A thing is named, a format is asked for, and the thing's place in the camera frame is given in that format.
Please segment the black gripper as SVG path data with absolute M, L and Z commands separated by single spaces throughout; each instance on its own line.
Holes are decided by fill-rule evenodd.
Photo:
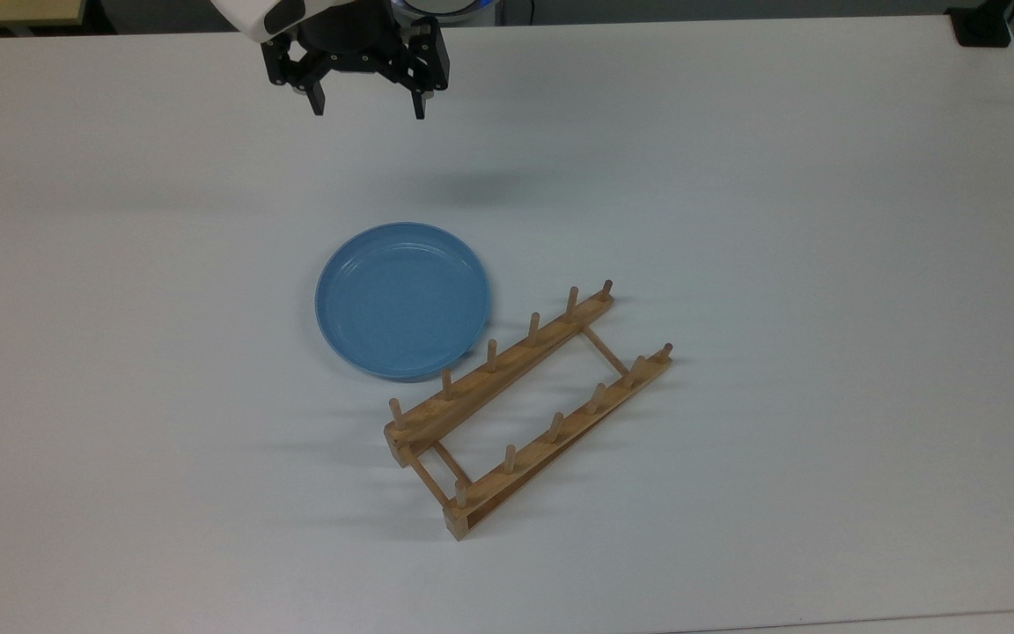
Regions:
M 294 37 L 262 44 L 268 81 L 306 96 L 315 116 L 325 113 L 321 80 L 330 70 L 391 77 L 410 93 L 415 119 L 450 84 L 451 60 L 438 19 L 400 26 L 391 9 L 325 9 L 305 18 Z

